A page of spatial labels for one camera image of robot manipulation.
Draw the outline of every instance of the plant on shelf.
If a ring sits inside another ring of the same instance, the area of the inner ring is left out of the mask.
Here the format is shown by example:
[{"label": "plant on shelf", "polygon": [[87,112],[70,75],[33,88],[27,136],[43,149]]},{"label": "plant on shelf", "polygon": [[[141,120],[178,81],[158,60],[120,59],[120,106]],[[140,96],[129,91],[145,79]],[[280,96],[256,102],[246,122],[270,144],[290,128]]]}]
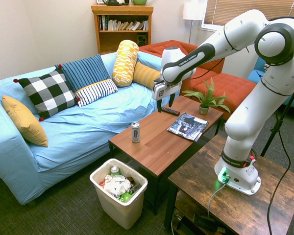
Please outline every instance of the plant on shelf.
[{"label": "plant on shelf", "polygon": [[205,95],[201,92],[183,91],[183,93],[186,93],[184,96],[195,96],[197,99],[199,99],[201,103],[199,106],[199,114],[206,115],[208,113],[209,107],[221,107],[230,113],[230,109],[223,104],[224,100],[229,99],[229,97],[226,97],[225,93],[223,96],[213,96],[215,91],[215,84],[212,77],[210,78],[210,86],[206,81],[204,81],[204,83],[208,89],[208,93],[205,92]]}]

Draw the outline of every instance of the trash can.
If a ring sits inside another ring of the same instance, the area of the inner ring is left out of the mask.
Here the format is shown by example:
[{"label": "trash can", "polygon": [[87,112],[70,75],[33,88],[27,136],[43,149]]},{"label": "trash can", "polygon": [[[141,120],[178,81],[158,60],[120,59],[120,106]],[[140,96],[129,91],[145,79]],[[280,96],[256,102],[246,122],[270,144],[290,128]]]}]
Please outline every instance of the trash can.
[{"label": "trash can", "polygon": [[[126,203],[121,202],[99,185],[104,177],[110,174],[110,167],[114,165],[120,169],[121,175],[131,176],[137,184],[141,185],[141,188]],[[90,180],[96,188],[103,210],[123,228],[130,229],[142,214],[147,179],[125,163],[117,159],[109,159],[90,175]]]}]

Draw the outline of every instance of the white robotic arm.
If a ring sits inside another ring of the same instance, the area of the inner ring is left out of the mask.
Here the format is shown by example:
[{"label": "white robotic arm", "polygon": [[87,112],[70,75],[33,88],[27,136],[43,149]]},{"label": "white robotic arm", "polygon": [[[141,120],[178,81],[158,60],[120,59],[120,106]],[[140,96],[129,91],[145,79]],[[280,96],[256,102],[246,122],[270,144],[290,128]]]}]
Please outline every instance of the white robotic arm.
[{"label": "white robotic arm", "polygon": [[229,21],[223,30],[181,59],[171,59],[176,50],[164,50],[162,81],[153,90],[153,98],[161,101],[175,89],[178,91],[181,81],[190,77],[197,66],[251,44],[271,66],[226,122],[227,141],[215,165],[220,182],[228,176],[227,184],[247,195],[253,195],[261,184],[250,157],[251,148],[265,121],[294,92],[294,18],[268,21],[262,12],[250,10]]}]

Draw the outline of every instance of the wooden table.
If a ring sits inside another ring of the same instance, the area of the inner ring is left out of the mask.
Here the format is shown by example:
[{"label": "wooden table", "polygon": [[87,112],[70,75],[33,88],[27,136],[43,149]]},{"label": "wooden table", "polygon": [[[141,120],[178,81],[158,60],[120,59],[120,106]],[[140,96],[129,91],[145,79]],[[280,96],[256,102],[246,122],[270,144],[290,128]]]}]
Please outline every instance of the wooden table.
[{"label": "wooden table", "polygon": [[[199,114],[200,103],[180,96],[173,102],[172,109],[178,110],[180,114],[186,112],[195,117],[209,121],[208,130],[214,123],[219,124],[223,112],[210,108],[207,115]],[[148,179],[148,188],[145,191],[145,199],[154,205],[154,214],[157,213],[157,202],[160,196],[159,188],[168,187],[167,181],[162,181],[179,168],[195,152],[187,151],[189,147],[196,144],[193,141],[177,136],[167,129],[174,123],[178,116],[165,112],[154,112],[140,121],[141,141],[132,142],[131,127],[125,129],[109,140],[110,152],[113,147],[125,152],[132,160],[139,164],[144,170],[140,172]]]},{"label": "wooden table", "polygon": [[[167,229],[171,227],[173,209],[177,204],[179,204],[178,207],[181,207],[183,197],[185,198],[184,203],[187,204],[186,201],[190,201],[190,206],[186,206],[184,212],[184,214],[188,214],[189,220],[193,221],[194,211],[189,211],[194,210],[195,207],[205,209],[205,214],[207,213],[211,195],[222,186],[217,180],[214,166],[220,158],[225,141],[225,137],[216,135],[168,177],[171,186],[164,224]],[[239,235],[269,234],[267,224],[269,202],[278,181],[285,172],[284,168],[263,157],[258,157],[254,165],[262,180],[258,192],[253,196],[247,196],[226,186],[213,197],[210,205],[209,213]],[[285,235],[293,214],[294,173],[288,171],[271,206],[272,233]]]}]

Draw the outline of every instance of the black stand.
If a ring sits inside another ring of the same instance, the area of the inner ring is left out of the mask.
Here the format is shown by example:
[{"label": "black stand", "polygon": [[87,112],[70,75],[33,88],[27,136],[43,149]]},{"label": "black stand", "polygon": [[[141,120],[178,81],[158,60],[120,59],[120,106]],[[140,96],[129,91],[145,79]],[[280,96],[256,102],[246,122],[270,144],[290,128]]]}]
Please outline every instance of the black stand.
[{"label": "black stand", "polygon": [[294,93],[291,96],[291,99],[288,102],[287,106],[285,107],[285,109],[284,109],[284,111],[283,111],[280,119],[275,123],[274,127],[271,129],[272,134],[270,135],[269,140],[267,141],[266,146],[264,147],[264,149],[263,149],[263,151],[261,153],[261,156],[264,156],[266,154],[266,151],[268,150],[268,148],[269,148],[269,146],[270,146],[270,144],[271,144],[271,142],[272,142],[275,134],[278,132],[279,127],[281,127],[281,125],[283,123],[283,118],[286,115],[286,113],[288,112],[288,110],[289,110],[289,108],[290,108],[293,100],[294,100]]}]

